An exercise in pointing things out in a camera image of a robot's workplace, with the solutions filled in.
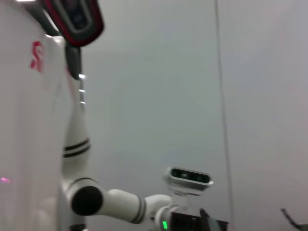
black stripe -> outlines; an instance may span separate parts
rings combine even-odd
[[[89,139],[86,139],[85,141],[81,142],[81,143],[78,143],[78,144],[75,144],[75,145],[72,145],[72,146],[67,146],[65,147],[65,151],[69,151],[69,150],[72,150],[72,149],[75,149],[75,148],[79,148],[81,147],[82,145],[85,145],[86,143],[89,142]]]
[[[141,213],[141,204],[142,204],[142,201],[141,201],[141,198],[138,196],[138,200],[139,200],[139,208],[138,208],[138,212],[137,212],[137,215],[135,216],[135,218],[131,221],[131,223],[134,223],[136,222],[136,220],[138,219],[140,213]]]
[[[91,147],[91,146],[89,145],[89,146],[86,147],[85,149],[82,149],[82,150],[80,150],[80,151],[78,151],[78,152],[70,153],[70,154],[64,154],[63,157],[64,157],[64,158],[68,158],[68,157],[72,157],[72,156],[76,156],[76,155],[83,154],[83,153],[85,153],[87,150],[89,150],[90,147]]]
[[[74,180],[72,183],[69,184],[69,186],[67,187],[67,190],[66,191],[69,191],[71,189],[71,187],[76,184],[77,182],[81,181],[81,180],[92,180],[94,182],[96,182],[95,180],[93,180],[92,178],[90,177],[82,177],[82,178],[79,178],[79,179],[76,179]]]
[[[136,224],[140,224],[145,216],[145,212],[146,212],[146,201],[143,199],[143,212],[142,212],[142,215],[140,217],[140,219],[136,222]]]

pink light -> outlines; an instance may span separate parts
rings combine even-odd
[[[10,182],[11,182],[10,179],[5,178],[5,177],[1,177],[0,180],[1,180],[3,183],[10,183]]]

gray wall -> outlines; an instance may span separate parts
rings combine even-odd
[[[219,0],[237,231],[308,223],[308,2]]]
[[[230,220],[214,0],[104,0],[106,31],[84,50],[91,166],[106,189],[168,194],[168,166],[212,175],[196,208]],[[108,217],[91,230],[144,231]]]

green led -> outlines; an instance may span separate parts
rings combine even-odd
[[[165,229],[165,230],[168,229],[167,222],[163,221],[163,226],[164,226],[164,229]]]

red logo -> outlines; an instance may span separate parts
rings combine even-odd
[[[43,73],[44,47],[40,41],[35,41],[32,43],[32,54],[33,54],[33,59],[30,64],[31,69]]]

